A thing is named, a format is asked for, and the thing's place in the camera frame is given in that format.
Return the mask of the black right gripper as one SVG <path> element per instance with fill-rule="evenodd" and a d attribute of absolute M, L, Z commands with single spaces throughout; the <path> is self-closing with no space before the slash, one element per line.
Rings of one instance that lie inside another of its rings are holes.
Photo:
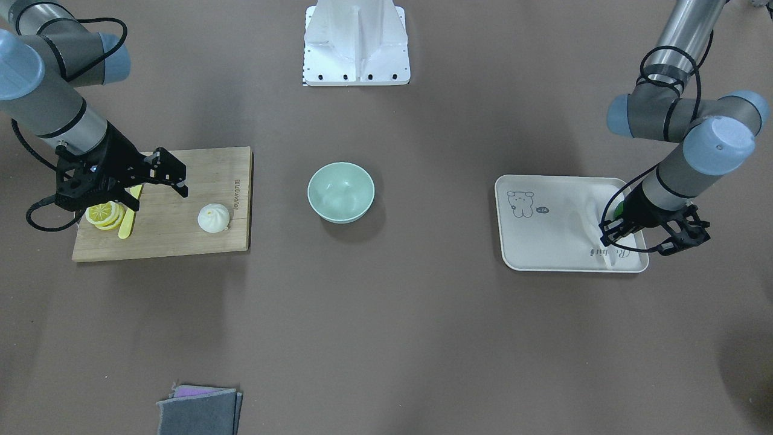
<path fill-rule="evenodd" d="M 127 191 L 133 185 L 166 185 L 182 198 L 188 197 L 185 163 L 163 147 L 158 147 L 147 157 L 143 156 L 113 124 L 108 124 L 106 135 L 97 147 L 85 154 L 99 157 L 100 170 L 110 182 L 113 201 L 133 212 L 138 212 L 140 208 L 139 200 Z"/>

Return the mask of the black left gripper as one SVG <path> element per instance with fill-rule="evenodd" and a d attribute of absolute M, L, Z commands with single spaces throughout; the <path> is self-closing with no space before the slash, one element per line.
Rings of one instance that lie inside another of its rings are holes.
<path fill-rule="evenodd" d="M 671 215 L 671 210 L 660 208 L 652 203 L 642 187 L 636 187 L 623 202 L 624 213 L 621 219 L 607 219 L 599 223 L 601 244 L 604 246 L 615 245 L 627 235 L 643 228 L 660 226 L 664 218 Z"/>

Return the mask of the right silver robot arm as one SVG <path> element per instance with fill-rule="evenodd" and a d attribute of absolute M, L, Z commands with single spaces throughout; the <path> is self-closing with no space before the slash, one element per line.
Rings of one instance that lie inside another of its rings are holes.
<path fill-rule="evenodd" d="M 84 210 L 115 201 L 138 210 L 127 189 L 168 185 L 188 195 L 186 166 L 160 147 L 144 156 L 78 92 L 121 82 L 130 71 L 124 39 L 89 32 L 56 1 L 3 1 L 2 111 L 55 149 L 50 202 Z"/>

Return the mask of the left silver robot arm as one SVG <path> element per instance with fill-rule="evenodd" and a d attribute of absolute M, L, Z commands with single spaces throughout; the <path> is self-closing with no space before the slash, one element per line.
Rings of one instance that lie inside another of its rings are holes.
<path fill-rule="evenodd" d="M 604 246 L 617 247 L 624 237 L 656 227 L 668 234 L 652 248 L 663 256 L 706 242 L 710 224 L 698 216 L 694 200 L 755 149 L 771 114 L 764 97 L 746 90 L 715 100 L 702 97 L 699 67 L 724 5 L 677 2 L 657 46 L 640 63 L 634 91 L 608 108 L 611 132 L 676 148 L 629 183 L 632 192 L 615 210 L 605 207 L 599 225 Z"/>

